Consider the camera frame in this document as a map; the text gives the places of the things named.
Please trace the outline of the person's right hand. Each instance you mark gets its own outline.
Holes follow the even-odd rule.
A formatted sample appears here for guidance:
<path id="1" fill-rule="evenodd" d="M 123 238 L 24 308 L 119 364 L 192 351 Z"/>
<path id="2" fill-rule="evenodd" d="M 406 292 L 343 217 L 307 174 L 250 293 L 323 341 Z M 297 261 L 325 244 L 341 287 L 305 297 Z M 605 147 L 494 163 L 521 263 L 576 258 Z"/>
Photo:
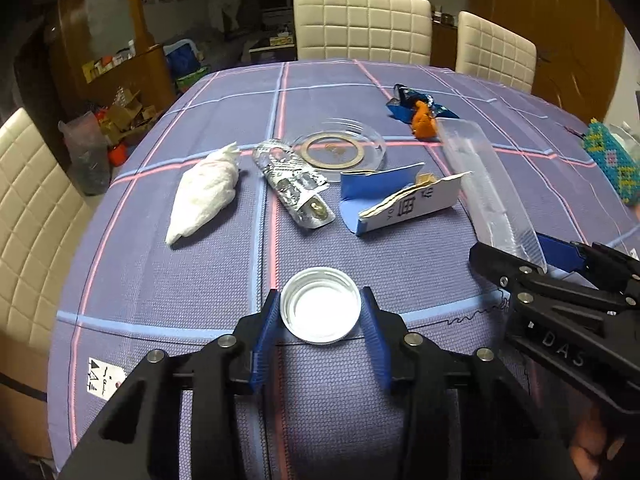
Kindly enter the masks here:
<path id="1" fill-rule="evenodd" d="M 570 457 L 582 480 L 594 480 L 601 477 L 606 463 L 614 460 L 625 444 L 625 438 L 614 440 L 608 437 L 608 430 L 602 422 L 600 408 L 591 405 L 585 417 L 577 425 L 572 442 Z"/>

